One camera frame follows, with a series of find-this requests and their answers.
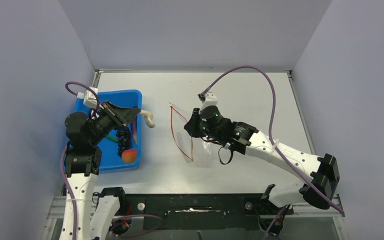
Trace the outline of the clear zip top bag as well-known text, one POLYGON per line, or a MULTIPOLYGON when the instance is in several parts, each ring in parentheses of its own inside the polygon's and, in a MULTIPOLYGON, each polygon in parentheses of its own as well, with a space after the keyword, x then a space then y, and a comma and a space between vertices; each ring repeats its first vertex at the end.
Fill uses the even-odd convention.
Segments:
POLYGON ((212 145, 201 138, 191 137, 184 129, 192 116, 192 112, 172 102, 169 103, 169 107, 170 133, 182 159, 193 167, 214 168, 216 166, 216 156, 212 145))

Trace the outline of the white toy garlic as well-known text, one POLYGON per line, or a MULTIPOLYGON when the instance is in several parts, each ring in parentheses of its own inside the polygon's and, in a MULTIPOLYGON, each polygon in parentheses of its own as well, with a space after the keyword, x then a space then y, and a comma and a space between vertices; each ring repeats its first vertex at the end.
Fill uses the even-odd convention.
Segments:
POLYGON ((149 128, 154 128, 156 126, 154 123, 154 115, 150 111, 142 109, 140 114, 143 116, 144 122, 149 128))

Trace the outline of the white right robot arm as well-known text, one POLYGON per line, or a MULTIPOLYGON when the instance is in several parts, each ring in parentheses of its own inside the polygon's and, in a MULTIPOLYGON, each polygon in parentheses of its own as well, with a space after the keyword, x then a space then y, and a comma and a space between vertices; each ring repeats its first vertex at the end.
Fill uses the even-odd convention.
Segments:
POLYGON ((299 178, 286 185, 270 184, 261 199, 262 209, 269 214, 297 203, 342 212, 333 202, 340 175, 337 160, 330 154, 321 157, 285 145, 241 121, 223 117, 217 106, 203 110, 194 108, 184 129, 192 138, 206 139, 231 153, 255 157, 281 168, 299 178))

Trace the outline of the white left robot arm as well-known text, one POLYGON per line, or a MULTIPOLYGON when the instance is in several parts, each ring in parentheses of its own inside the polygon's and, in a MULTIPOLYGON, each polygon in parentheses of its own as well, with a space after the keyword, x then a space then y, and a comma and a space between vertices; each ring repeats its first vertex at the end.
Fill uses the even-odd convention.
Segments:
POLYGON ((60 167, 67 194, 61 240, 103 240, 124 200, 122 187, 105 189, 92 212, 92 197, 103 155, 98 144, 112 130, 127 127, 141 109, 119 107, 105 101, 97 113, 98 116, 91 119, 77 111, 64 122, 68 143, 60 167))

